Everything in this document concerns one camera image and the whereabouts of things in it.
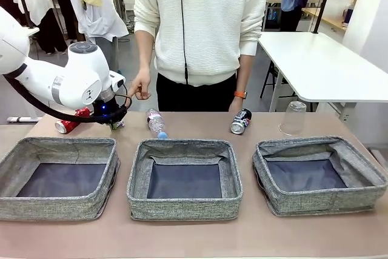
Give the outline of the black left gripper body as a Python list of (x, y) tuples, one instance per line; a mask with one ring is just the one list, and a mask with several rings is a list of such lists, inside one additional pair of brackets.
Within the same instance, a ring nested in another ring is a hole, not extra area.
[(93, 116), (102, 116), (105, 117), (103, 124), (116, 124), (121, 122), (121, 114), (116, 114), (116, 112), (121, 108), (116, 100), (116, 96), (113, 96), (109, 101), (104, 101), (103, 99), (97, 99), (93, 104)]

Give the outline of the person's right hand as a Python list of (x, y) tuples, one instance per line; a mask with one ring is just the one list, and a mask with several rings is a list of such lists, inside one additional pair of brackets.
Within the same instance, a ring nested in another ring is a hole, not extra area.
[(137, 100), (147, 100), (150, 98), (149, 85), (151, 81), (150, 70), (140, 69), (135, 79), (131, 82), (128, 96)]

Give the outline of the person's left hand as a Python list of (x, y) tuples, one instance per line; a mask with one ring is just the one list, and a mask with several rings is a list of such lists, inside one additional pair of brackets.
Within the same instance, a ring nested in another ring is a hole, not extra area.
[(229, 107), (229, 113), (236, 114), (243, 108), (243, 102), (244, 99), (240, 97), (234, 97), (230, 107)]

